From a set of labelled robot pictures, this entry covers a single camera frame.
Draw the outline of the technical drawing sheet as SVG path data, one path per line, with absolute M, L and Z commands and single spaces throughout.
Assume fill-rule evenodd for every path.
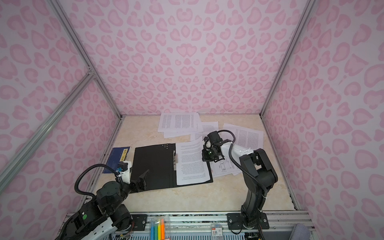
M 213 178 L 240 174 L 242 171 L 236 167 L 230 160 L 221 160 L 217 163 L 210 162 Z

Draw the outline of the orange and black folder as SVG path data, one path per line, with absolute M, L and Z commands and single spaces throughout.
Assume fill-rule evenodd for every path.
M 176 143 L 138 147 L 135 149 L 131 179 L 137 180 L 146 170 L 150 170 L 146 177 L 147 191 L 184 187 L 177 186 L 176 163 Z

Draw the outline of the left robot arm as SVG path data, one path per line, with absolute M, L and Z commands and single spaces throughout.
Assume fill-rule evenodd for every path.
M 115 175 L 114 181 L 105 183 L 96 194 L 79 189 L 83 177 L 95 168 L 104 168 Z M 75 182 L 75 192 L 90 197 L 90 201 L 74 213 L 64 223 L 56 237 L 57 240 L 101 240 L 106 236 L 112 239 L 116 231 L 133 231 L 134 217 L 131 215 L 123 201 L 130 193 L 146 190 L 147 170 L 139 176 L 138 180 L 130 180 L 130 171 L 119 172 L 105 164 L 95 164 L 84 170 Z

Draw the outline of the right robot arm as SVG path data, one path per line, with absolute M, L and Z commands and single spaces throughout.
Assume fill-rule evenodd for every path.
M 248 193 L 241 206 L 239 220 L 232 220 L 229 229 L 257 229 L 267 226 L 268 220 L 263 213 L 268 192 L 278 181 L 278 175 L 263 149 L 251 150 L 235 145 L 228 140 L 203 144 L 202 160 L 219 162 L 230 160 L 243 174 Z

